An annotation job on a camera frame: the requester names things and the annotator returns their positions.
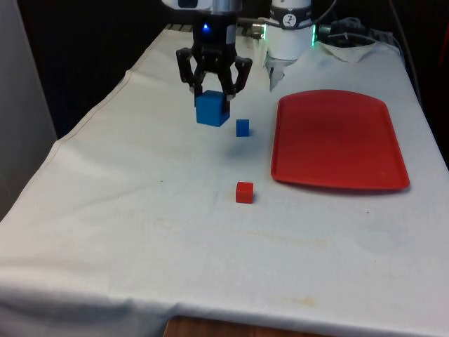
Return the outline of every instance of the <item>cable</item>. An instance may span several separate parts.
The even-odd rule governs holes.
[[[421,91],[420,91],[420,83],[418,81],[418,76],[416,73],[415,63],[413,62],[412,53],[410,51],[410,47],[407,42],[406,33],[404,32],[404,28],[402,27],[401,20],[398,17],[398,13],[394,8],[394,4],[392,0],[388,0],[388,4],[391,9],[391,13],[393,14],[394,20],[396,21],[396,25],[398,26],[399,34],[401,35],[401,40],[404,45],[404,49],[406,50],[406,58],[408,59],[408,64],[410,66],[410,71],[412,72],[413,81],[415,82],[415,93],[420,105],[422,105],[421,101]]]
[[[347,37],[358,37],[358,38],[360,38],[360,39],[365,39],[365,40],[367,40],[367,41],[378,42],[378,43],[383,44],[383,45],[385,45],[385,46],[389,47],[390,49],[392,49],[392,50],[394,50],[394,51],[397,52],[397,50],[396,50],[396,49],[394,48],[394,46],[392,46],[391,44],[388,44],[387,42],[379,41],[379,40],[374,39],[374,38],[372,38],[372,37],[367,37],[367,36],[362,35],[362,34],[355,34],[355,33],[341,33],[341,34],[334,34],[334,35],[329,35],[329,36],[328,36],[328,39],[334,39],[334,38],[336,38],[336,37],[346,37],[346,38],[347,38]],[[392,38],[393,38],[393,40],[395,41],[395,43],[397,44],[397,47],[398,47],[398,49],[399,49],[399,53],[400,53],[400,55],[401,55],[402,61],[405,63],[405,60],[404,60],[404,52],[403,52],[403,49],[402,49],[401,45],[399,44],[398,40],[397,40],[395,37],[392,37]]]
[[[307,23],[306,25],[300,26],[299,29],[309,28],[313,25],[316,25],[323,21],[329,13],[334,9],[334,7],[337,5],[337,0],[333,0],[332,4],[329,6],[328,10],[323,13],[322,16],[320,16],[318,19]],[[270,21],[268,18],[258,18],[258,19],[250,19],[250,18],[239,18],[240,23],[261,23],[267,26],[277,27],[281,28],[281,25],[275,22]]]

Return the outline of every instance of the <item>white robot part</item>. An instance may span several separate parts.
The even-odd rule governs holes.
[[[241,0],[162,0],[176,10],[208,11],[211,13],[230,13],[241,10]]]
[[[286,9],[306,8],[310,7],[311,0],[273,0],[272,5]]]
[[[310,8],[311,0],[273,0],[272,6],[289,11],[300,10]],[[297,18],[291,14],[287,14],[283,18],[283,22],[278,22],[273,17],[270,20],[278,24],[283,23],[286,27],[297,24]],[[278,60],[297,60],[311,46],[312,27],[301,28],[310,23],[311,19],[308,18],[296,25],[297,29],[268,26],[266,40],[269,55]]]
[[[162,0],[162,2],[166,6],[176,10],[204,11],[212,7],[213,0],[197,0],[197,1]]]

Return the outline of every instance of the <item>stain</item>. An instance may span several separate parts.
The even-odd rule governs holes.
[[[280,237],[278,235],[272,235],[269,233],[264,232],[243,232],[246,235],[251,235],[255,237],[263,237],[265,239],[271,240],[271,241],[278,241],[278,242],[288,242],[292,244],[297,245],[314,245],[319,248],[327,248],[329,246],[329,241],[327,239],[315,239],[315,240],[309,240],[309,239],[298,239],[295,237]]]
[[[298,305],[305,305],[307,307],[316,308],[315,298],[308,296],[306,298],[290,298],[290,302]]]

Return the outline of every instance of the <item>red tray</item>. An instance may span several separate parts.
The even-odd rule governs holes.
[[[353,190],[410,185],[387,106],[348,91],[308,91],[279,101],[272,176]]]

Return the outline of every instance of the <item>wall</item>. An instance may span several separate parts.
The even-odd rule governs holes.
[[[55,141],[15,0],[0,0],[0,219]]]

